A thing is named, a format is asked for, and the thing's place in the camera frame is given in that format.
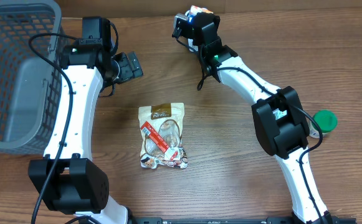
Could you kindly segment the brown snack pouch red label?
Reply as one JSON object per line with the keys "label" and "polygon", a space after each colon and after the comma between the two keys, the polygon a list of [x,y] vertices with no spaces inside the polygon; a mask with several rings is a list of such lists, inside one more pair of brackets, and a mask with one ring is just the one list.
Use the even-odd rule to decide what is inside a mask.
{"label": "brown snack pouch red label", "polygon": [[145,121],[149,122],[159,135],[170,147],[178,147],[180,156],[178,160],[166,161],[163,156],[151,156],[145,150],[144,132],[141,131],[143,139],[140,152],[140,165],[143,168],[155,169],[158,166],[185,169],[188,166],[188,157],[183,147],[183,103],[165,103],[154,106],[142,106],[138,108],[138,119],[140,128]]}

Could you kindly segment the small orange box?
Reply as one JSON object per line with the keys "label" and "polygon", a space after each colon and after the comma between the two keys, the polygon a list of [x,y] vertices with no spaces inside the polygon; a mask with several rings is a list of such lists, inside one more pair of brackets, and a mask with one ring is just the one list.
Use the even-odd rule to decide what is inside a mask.
{"label": "small orange box", "polygon": [[194,17],[200,12],[212,14],[212,11],[208,10],[205,7],[191,6],[190,9],[186,12],[186,15],[189,17]]}

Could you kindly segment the red candy bar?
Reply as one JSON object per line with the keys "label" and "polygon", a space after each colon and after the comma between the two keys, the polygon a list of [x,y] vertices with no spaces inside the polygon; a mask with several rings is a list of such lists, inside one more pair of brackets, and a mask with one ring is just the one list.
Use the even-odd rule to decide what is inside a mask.
{"label": "red candy bar", "polygon": [[149,122],[145,121],[140,129],[146,136],[145,150],[149,155],[156,157],[163,156],[163,159],[166,161],[179,159],[179,148],[170,147]]}

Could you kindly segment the green lid white jar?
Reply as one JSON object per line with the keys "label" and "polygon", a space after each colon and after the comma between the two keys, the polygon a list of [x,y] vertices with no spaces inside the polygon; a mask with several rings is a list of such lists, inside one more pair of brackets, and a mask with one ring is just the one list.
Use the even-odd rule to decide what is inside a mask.
{"label": "green lid white jar", "polygon": [[[313,119],[317,123],[317,125],[319,125],[323,136],[330,134],[337,127],[338,124],[338,118],[336,117],[336,114],[329,110],[321,110],[316,112],[313,116]],[[311,137],[320,137],[319,131],[312,122],[309,123],[309,128]]]}

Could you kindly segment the light green wipes packet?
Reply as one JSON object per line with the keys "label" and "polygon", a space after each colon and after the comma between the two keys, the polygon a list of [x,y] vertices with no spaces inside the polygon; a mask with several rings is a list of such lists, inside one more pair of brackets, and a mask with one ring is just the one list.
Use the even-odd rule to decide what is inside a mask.
{"label": "light green wipes packet", "polygon": [[277,108],[276,110],[273,110],[272,113],[275,117],[275,120],[277,121],[287,115],[287,110],[281,111],[280,109]]}

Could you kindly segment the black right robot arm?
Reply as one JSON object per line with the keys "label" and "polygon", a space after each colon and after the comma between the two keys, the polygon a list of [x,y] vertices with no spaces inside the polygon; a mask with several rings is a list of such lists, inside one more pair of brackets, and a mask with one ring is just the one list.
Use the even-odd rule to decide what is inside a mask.
{"label": "black right robot arm", "polygon": [[222,43],[217,30],[220,18],[206,12],[188,14],[180,23],[181,34],[190,39],[198,55],[202,78],[215,78],[251,105],[257,140],[278,162],[292,198],[294,223],[333,223],[334,219],[318,193],[310,167],[309,122],[298,93],[280,88],[247,67],[241,57]]}

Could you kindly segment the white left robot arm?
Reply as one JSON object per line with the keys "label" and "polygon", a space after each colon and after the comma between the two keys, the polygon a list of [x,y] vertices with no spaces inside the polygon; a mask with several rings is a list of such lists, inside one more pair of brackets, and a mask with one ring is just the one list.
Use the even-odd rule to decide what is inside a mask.
{"label": "white left robot arm", "polygon": [[118,31],[108,19],[84,17],[82,35],[66,45],[52,67],[63,79],[54,130],[42,159],[28,175],[36,205],[80,223],[135,223],[131,210],[109,193],[109,180],[92,159],[92,126],[97,100],[106,88],[143,76],[134,52],[118,52]]}

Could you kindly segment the white barcode scanner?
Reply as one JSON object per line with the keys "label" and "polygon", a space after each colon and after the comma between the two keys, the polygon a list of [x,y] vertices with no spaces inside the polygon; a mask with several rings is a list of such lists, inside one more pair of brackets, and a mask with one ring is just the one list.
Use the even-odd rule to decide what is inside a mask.
{"label": "white barcode scanner", "polygon": [[[185,12],[185,15],[188,16],[189,22],[191,22],[191,19],[193,18],[193,15],[190,13],[190,10],[187,10]],[[192,39],[188,39],[188,46],[192,48],[192,50],[190,50],[191,52],[197,52],[198,51],[198,46],[193,45],[193,40]]]}

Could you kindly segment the grey plastic mesh basket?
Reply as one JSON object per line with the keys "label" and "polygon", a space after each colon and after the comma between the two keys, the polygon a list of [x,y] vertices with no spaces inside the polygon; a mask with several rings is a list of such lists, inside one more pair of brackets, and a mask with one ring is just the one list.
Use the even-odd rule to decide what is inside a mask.
{"label": "grey plastic mesh basket", "polygon": [[42,154],[62,88],[53,62],[67,40],[55,1],[0,1],[0,152]]}

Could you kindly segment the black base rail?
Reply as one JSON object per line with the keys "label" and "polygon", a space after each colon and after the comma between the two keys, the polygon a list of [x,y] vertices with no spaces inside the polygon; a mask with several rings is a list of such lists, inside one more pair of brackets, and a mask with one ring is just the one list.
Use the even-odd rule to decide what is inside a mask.
{"label": "black base rail", "polygon": [[139,217],[128,221],[132,224],[298,224],[302,223],[294,217],[267,217],[265,219],[172,219],[165,220],[160,217]]}

